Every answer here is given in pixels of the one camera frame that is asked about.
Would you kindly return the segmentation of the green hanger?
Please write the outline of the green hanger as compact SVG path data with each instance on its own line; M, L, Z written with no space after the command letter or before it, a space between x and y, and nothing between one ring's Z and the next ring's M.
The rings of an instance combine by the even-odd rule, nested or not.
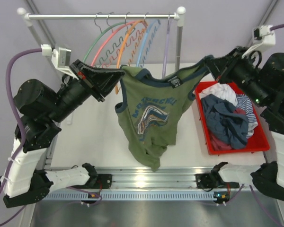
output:
M115 23L113 25L110 25L108 23L108 20L110 18L110 16L112 15L112 13L109 13L108 16L106 17L106 23L107 23L107 28L105 30L102 30L100 26L98 26L96 24L96 18L94 19L94 23L96 26L98 26L100 28L100 34L98 35L98 37L94 40L94 42L92 43L92 45L89 47L88 51L86 52L86 55L83 58L83 62L85 63L86 60L88 59L90 53L92 52L93 48L99 43L99 41L101 40L101 38L109 31L111 31L110 36L107 37L107 39L101 44L100 48L98 49L97 53L95 54L93 61L91 62L91 66L96 65L96 61L98 56L101 54L101 52L104 50L104 48L106 47L106 45L110 42L110 40L115 37L115 35L117 35L121 30L123 30L125 27L127 29L125 35L122 35L119 37L118 41L119 43L113 43L112 47L106 50L106 56L104 60L100 60L99 64L100 66L105 65L106 67L111 65L111 60L115 60L118 58L119 52L120 52L120 48L121 45L124 42L125 37L127 36L127 34L131 34L131 32L129 32L129 26L132 26L135 22L135 20L133 21L126 21L126 18L124 19L124 22L118 22Z

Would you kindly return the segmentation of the green tank top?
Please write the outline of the green tank top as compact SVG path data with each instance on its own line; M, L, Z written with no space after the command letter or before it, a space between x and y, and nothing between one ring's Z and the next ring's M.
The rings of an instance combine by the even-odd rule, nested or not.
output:
M194 90L209 71L204 60L156 79L146 68L123 65L122 101L115 105L118 123L132 156L157 171L160 157L174 146L178 122L195 100Z

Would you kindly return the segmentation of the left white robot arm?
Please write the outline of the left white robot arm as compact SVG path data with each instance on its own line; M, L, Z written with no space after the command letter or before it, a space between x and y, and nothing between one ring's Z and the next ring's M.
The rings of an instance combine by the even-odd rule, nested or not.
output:
M65 68L58 91L37 79L21 85L13 97L22 117L15 130L11 167L7 176L0 177L7 208L39 202L63 188L91 189L97 184L98 174L88 163L62 171L37 170L36 166L61 131L58 124L89 97L104 102L124 74L121 69L94 68L76 60Z

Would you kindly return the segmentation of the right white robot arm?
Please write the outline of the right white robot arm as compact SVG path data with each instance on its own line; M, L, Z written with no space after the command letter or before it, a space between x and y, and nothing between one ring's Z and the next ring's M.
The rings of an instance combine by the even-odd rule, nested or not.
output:
M213 173L211 181L216 187L228 183L231 169L243 172L242 183L251 183L261 194L284 201L284 53L273 53L262 68L254 65L253 54L259 61L262 52L254 50L247 56L246 47L236 47L222 57L207 56L204 64L215 81L221 84L233 82L251 101L264 110L260 116L266 121L275 139L277 160L259 167L224 163Z

